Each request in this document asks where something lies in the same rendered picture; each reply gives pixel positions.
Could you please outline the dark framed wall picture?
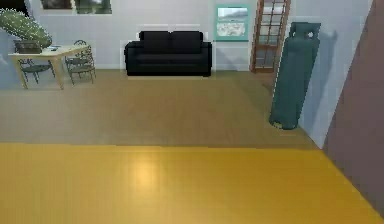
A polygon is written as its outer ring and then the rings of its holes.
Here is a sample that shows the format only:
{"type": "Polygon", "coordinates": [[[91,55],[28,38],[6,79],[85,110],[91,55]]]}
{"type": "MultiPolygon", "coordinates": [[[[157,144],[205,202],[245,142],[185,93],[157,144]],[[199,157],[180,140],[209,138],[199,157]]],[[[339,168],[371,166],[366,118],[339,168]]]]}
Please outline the dark framed wall picture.
{"type": "Polygon", "coordinates": [[[75,0],[78,14],[111,14],[110,0],[75,0]]]}
{"type": "Polygon", "coordinates": [[[69,10],[72,8],[71,0],[41,0],[44,9],[63,9],[69,10]]]}

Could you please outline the brown wooden ladder shelf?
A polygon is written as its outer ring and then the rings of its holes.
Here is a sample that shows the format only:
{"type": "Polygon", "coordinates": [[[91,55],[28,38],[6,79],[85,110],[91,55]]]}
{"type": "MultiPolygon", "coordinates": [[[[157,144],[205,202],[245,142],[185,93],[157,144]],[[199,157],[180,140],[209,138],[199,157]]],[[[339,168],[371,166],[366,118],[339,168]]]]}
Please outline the brown wooden ladder shelf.
{"type": "Polygon", "coordinates": [[[254,73],[275,73],[291,0],[258,0],[250,58],[254,73]]]}

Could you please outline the dark metal chair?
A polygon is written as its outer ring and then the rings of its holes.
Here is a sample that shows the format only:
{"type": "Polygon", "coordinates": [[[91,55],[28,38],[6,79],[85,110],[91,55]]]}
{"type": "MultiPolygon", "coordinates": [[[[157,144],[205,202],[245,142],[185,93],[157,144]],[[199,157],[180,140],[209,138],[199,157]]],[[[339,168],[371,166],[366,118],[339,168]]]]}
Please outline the dark metal chair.
{"type": "Polygon", "coordinates": [[[47,64],[35,64],[32,59],[19,59],[18,63],[24,77],[27,78],[27,74],[31,73],[36,83],[39,83],[39,74],[41,72],[51,70],[53,76],[55,76],[51,61],[48,61],[47,64]]]}
{"type": "Polygon", "coordinates": [[[96,78],[96,70],[91,46],[88,45],[84,40],[77,40],[74,42],[74,44],[85,45],[86,48],[81,52],[76,53],[73,57],[65,57],[65,65],[72,84],[74,84],[74,73],[77,73],[79,78],[81,78],[82,73],[88,73],[90,75],[91,83],[94,83],[94,79],[96,78]]]}

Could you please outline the tall teal gas cylinder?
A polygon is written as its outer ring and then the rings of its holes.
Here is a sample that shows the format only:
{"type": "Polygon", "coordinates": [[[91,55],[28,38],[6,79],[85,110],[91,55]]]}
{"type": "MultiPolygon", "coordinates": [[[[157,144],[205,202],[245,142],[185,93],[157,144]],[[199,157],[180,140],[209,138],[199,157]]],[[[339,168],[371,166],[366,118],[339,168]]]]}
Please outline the tall teal gas cylinder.
{"type": "Polygon", "coordinates": [[[320,40],[320,23],[292,22],[284,41],[269,123],[279,129],[298,126],[320,40]]]}

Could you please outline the pale wooden table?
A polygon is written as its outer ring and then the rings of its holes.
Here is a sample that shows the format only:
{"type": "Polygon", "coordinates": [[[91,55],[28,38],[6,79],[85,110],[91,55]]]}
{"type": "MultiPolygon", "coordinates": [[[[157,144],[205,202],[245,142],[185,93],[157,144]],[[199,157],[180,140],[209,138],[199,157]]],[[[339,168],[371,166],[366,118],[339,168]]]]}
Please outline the pale wooden table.
{"type": "Polygon", "coordinates": [[[64,67],[63,67],[62,59],[65,56],[71,56],[71,55],[80,53],[82,51],[85,51],[87,48],[89,48],[89,45],[62,45],[58,47],[56,51],[52,51],[46,48],[39,54],[9,53],[8,56],[15,67],[17,75],[21,81],[21,86],[24,89],[27,89],[28,85],[18,61],[20,59],[40,59],[40,60],[48,60],[51,62],[53,72],[55,74],[56,83],[58,84],[59,88],[63,90],[64,85],[63,85],[62,76],[64,72],[64,67]]]}

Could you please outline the teal framed picture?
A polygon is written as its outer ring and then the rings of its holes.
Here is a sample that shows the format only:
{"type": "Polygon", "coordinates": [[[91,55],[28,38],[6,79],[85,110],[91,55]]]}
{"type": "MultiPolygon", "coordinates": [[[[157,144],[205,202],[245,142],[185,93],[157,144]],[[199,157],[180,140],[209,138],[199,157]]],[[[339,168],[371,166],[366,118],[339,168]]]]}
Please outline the teal framed picture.
{"type": "Polygon", "coordinates": [[[217,4],[214,40],[217,42],[247,42],[249,12],[247,4],[217,4]]]}

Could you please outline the green house plant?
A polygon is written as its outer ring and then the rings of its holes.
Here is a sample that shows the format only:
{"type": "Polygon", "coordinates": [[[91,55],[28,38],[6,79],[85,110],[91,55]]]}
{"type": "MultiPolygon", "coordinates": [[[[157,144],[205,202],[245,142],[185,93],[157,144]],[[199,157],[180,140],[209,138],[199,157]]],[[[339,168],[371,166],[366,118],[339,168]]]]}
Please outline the green house plant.
{"type": "Polygon", "coordinates": [[[34,18],[13,8],[0,9],[0,29],[23,41],[35,41],[41,49],[52,45],[52,36],[34,18]]]}

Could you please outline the black sofa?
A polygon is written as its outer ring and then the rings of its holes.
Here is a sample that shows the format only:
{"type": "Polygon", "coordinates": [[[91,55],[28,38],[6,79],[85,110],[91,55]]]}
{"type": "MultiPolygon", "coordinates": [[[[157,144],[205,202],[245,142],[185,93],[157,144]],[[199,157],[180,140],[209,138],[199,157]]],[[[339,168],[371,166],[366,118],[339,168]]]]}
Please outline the black sofa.
{"type": "Polygon", "coordinates": [[[212,71],[212,43],[201,31],[141,31],[124,48],[132,76],[203,76],[212,71]]]}

